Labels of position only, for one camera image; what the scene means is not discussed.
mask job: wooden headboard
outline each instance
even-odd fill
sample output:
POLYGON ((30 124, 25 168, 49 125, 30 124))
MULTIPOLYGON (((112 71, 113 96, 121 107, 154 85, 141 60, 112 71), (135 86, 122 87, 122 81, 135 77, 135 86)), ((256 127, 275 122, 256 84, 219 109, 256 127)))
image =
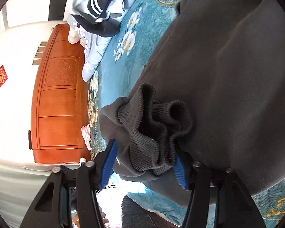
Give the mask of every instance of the wooden headboard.
POLYGON ((43 52, 32 99, 31 140, 36 163, 90 160, 81 127, 88 124, 84 48, 68 42, 69 25, 57 25, 43 52))

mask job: floral pattern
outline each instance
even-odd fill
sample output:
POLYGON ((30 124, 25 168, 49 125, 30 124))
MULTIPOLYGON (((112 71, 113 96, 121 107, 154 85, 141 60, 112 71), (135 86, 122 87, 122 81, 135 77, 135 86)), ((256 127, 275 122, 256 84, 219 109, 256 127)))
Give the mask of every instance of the floral pattern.
POLYGON ((267 228, 274 228, 285 214, 285 179, 253 196, 267 228))
POLYGON ((84 42, 84 64, 87 64, 87 53, 88 53, 88 50, 89 50, 89 40, 88 39, 86 39, 85 37, 84 37, 84 39, 85 39, 85 42, 84 42))
POLYGON ((103 151, 100 129, 98 120, 98 69, 96 69, 92 79, 88 81, 88 118, 91 129, 91 158, 94 159, 96 154, 103 151))
POLYGON ((83 39, 85 36, 86 30, 79 23, 76 23, 76 22, 73 22, 73 26, 75 26, 74 27, 75 32, 77 32, 79 37, 83 39))
POLYGON ((117 62, 125 52, 127 52, 127 55, 130 54, 130 51, 135 44, 135 38, 136 38, 135 26, 139 22, 139 18, 141 15, 142 15, 141 7, 132 13, 127 23, 127 29, 125 30, 125 35, 123 36, 122 40, 119 39, 117 49, 113 53, 113 56, 115 57, 115 62, 117 62))

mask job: gray fabric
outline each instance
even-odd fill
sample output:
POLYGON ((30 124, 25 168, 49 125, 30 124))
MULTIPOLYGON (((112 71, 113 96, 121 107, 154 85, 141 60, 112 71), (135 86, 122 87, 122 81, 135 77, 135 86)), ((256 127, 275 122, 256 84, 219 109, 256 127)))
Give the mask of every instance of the gray fabric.
POLYGON ((130 102, 119 108, 118 119, 130 135, 129 154, 134 169, 152 170, 159 176, 174 166, 174 141, 189 133, 193 122, 183 102, 157 104, 154 96, 154 88, 142 84, 130 102))
MULTIPOLYGON (((120 176, 120 178, 131 181, 133 180, 133 178, 139 178, 139 177, 120 176)), ((178 184, 176 180, 173 168, 163 173, 160 176, 160 178, 150 180, 150 181, 142 180, 142 183, 147 188, 151 189, 152 191, 156 193, 162 194, 163 196, 167 197, 171 201, 174 201, 175 203, 177 203, 179 206, 187 207, 189 205, 191 190, 182 189, 182 187, 178 184)))
POLYGON ((118 18, 118 17, 121 17, 122 14, 121 14, 121 13, 110 13, 110 16, 111 16, 112 18, 118 18))
MULTIPOLYGON (((149 83, 160 103, 186 103, 196 126, 181 148, 212 168, 232 167, 260 193, 285 178, 285 13, 276 0, 182 0, 177 9, 129 98, 149 83)), ((105 140, 114 138, 115 125, 100 123, 105 140)), ((129 134, 119 132, 119 151, 129 153, 129 134)), ((128 160, 117 167, 127 177, 128 160)), ((157 192, 168 197, 164 177, 157 192)))

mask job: pink cloth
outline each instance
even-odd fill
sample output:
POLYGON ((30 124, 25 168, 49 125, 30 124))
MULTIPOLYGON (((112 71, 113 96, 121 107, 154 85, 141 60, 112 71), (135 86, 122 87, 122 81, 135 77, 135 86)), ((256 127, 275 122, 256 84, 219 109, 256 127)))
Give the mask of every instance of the pink cloth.
POLYGON ((91 130, 90 130, 90 125, 88 124, 87 126, 84 126, 81 128, 81 133, 82 133, 82 137, 84 138, 84 142, 88 148, 88 150, 91 150, 91 145, 90 145, 90 141, 91 141, 91 130))

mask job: person's hand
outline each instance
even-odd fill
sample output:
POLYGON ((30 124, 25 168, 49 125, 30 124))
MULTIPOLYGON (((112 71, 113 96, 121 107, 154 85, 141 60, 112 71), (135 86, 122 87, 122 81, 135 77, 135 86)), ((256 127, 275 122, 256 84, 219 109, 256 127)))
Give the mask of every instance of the person's hand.
MULTIPOLYGON (((102 211, 101 207, 99 207, 99 211, 100 211, 100 215, 102 217, 103 223, 104 224, 109 223, 109 220, 105 218, 105 213, 102 211)), ((76 213, 76 215, 72 218, 72 221, 78 228, 80 228, 78 213, 76 213)))

